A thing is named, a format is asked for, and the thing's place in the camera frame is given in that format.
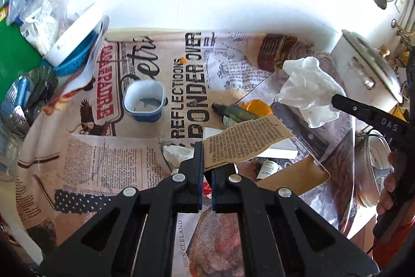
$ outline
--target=metal strainer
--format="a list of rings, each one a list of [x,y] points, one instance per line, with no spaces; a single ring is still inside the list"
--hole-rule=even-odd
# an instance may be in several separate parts
[[[34,90],[27,102],[27,107],[15,105],[17,84],[23,77],[29,78],[34,84]],[[7,91],[0,107],[0,119],[13,133],[25,137],[33,123],[33,116],[36,115],[39,108],[43,107],[52,98],[57,86],[58,78],[51,67],[41,66],[23,74]],[[35,89],[39,87],[43,90],[34,93]]]

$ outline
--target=white lid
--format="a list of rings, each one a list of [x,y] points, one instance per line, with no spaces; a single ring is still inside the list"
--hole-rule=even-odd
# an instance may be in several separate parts
[[[58,39],[45,59],[53,67],[59,66],[102,19],[102,2],[92,4]]]

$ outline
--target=silver screw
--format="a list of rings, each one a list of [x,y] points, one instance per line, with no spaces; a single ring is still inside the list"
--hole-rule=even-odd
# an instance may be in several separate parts
[[[238,183],[238,182],[241,182],[242,177],[238,174],[232,174],[232,175],[229,175],[228,180],[233,183]]]
[[[131,197],[131,196],[135,195],[136,190],[133,187],[128,187],[128,188],[124,189],[122,191],[122,193],[124,194],[124,196]]]
[[[291,190],[288,188],[280,188],[278,190],[278,195],[281,197],[290,197],[291,196]]]
[[[175,182],[183,182],[186,176],[182,173],[177,173],[172,176],[173,181]]]

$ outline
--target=crumpled paper towel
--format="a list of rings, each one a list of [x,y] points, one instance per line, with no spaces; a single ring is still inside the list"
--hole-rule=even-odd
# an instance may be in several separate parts
[[[174,144],[163,147],[164,158],[170,162],[174,168],[179,168],[182,161],[192,159],[194,151],[194,148],[186,148]]]
[[[283,70],[290,76],[281,88],[278,102],[298,107],[310,128],[318,128],[336,120],[340,111],[331,104],[335,94],[346,95],[341,86],[326,72],[314,57],[286,60]]]

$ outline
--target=blue basket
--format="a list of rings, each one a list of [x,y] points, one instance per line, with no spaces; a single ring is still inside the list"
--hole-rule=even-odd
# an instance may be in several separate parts
[[[61,63],[61,65],[54,68],[58,77],[68,76],[75,73],[82,66],[84,66],[88,60],[89,50],[94,44],[97,34],[95,31],[91,31],[89,35],[76,47],[75,50]],[[49,64],[46,60],[42,61],[43,64]]]

